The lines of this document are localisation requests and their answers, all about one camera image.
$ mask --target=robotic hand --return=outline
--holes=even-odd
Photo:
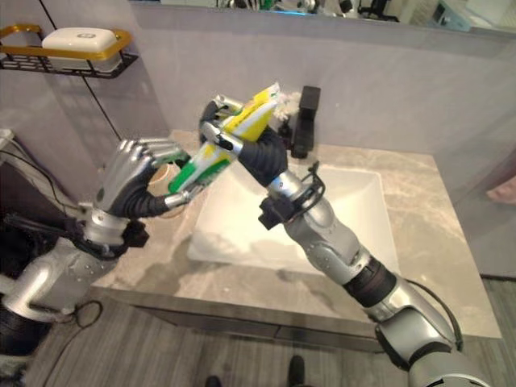
[[[148,191],[162,164],[180,167],[189,159],[169,139],[124,140],[107,164],[85,224],[76,219],[48,254],[31,262],[0,303],[0,377],[12,377],[54,322],[71,314],[90,285],[106,275],[129,247],[148,235],[137,221],[189,202],[200,190],[155,198]]]
[[[267,189],[260,221],[269,229],[283,223],[311,264],[343,286],[377,323],[377,338],[391,361],[409,372],[411,387],[488,387],[477,367],[456,348],[446,319],[405,279],[375,259],[336,217],[323,197],[317,165],[311,182],[288,170],[279,136],[267,129],[256,143],[222,133],[209,119],[201,129],[214,144],[233,149],[239,162]]]

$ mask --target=shoe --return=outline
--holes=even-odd
[[[220,382],[218,377],[208,377],[206,379],[205,387],[223,387],[223,384]]]
[[[305,384],[305,361],[299,355],[292,356],[289,365],[289,387]]]

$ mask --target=white sink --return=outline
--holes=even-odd
[[[290,165],[299,177],[306,167]],[[390,270],[399,273],[396,249],[377,173],[320,165],[327,198],[342,223]],[[267,231],[258,221],[266,190],[239,164],[232,163],[209,188],[194,228],[188,257],[273,270],[323,275],[282,225]]]

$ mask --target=soap bar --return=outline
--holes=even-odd
[[[43,39],[42,47],[56,50],[69,50],[80,52],[101,52],[116,43],[113,31],[101,28],[59,28]],[[55,70],[80,69],[88,70],[86,60],[69,59],[57,56],[48,58]],[[108,73],[116,69],[120,64],[120,55],[115,54],[105,60],[92,60],[95,70]]]

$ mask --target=countertop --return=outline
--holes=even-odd
[[[175,131],[173,138],[195,152],[195,133]],[[466,335],[501,337],[432,156],[318,145],[303,163],[314,159],[379,173],[402,275],[433,289],[451,307]],[[321,317],[369,323],[358,304],[328,278],[190,260],[186,256],[189,238],[205,198],[202,193],[175,218],[146,220],[151,235],[147,245],[130,249],[95,285],[207,305],[223,303],[238,310],[294,312],[311,322]]]

